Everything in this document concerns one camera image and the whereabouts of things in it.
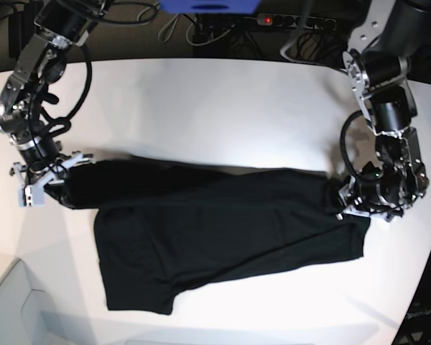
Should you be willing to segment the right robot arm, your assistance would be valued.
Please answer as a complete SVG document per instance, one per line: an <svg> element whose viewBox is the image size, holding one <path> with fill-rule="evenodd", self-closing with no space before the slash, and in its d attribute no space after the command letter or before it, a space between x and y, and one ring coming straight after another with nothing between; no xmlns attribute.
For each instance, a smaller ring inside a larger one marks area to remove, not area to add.
<svg viewBox="0 0 431 345"><path fill-rule="evenodd" d="M0 132L9 138L24 160L15 162L10 170L19 179L21 207L43 205L46 185L62 185L72 168L95 162L92 155L81 152L64 155L54 138L70 130L71 120L91 88L93 67L85 41L92 30L99 24L145 25L159 13L158 4L123 1L124 6L141 6L151 14L140 14L130 21L107 18L109 9L117 5L118 1L49 1L34 20L38 32L21 51L0 94ZM68 115L53 118L43 103L58 103L58 97L49 92L49 87L65 72L66 55L73 46L78 46L85 58L85 85Z"/></svg>

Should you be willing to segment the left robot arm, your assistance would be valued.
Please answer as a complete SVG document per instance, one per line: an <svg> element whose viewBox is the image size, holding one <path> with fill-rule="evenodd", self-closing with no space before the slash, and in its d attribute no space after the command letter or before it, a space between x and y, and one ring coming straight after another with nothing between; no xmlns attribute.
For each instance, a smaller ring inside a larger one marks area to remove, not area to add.
<svg viewBox="0 0 431 345"><path fill-rule="evenodd" d="M359 216L390 222L425 197L430 181L412 126L418 111L408 75L411 56L430 33L431 1L368 1L351 30L341 72L359 109L340 131L339 148L349 176L337 194L339 220ZM347 131L359 117L375 137L381 167L368 162L357 170L348 156Z"/></svg>

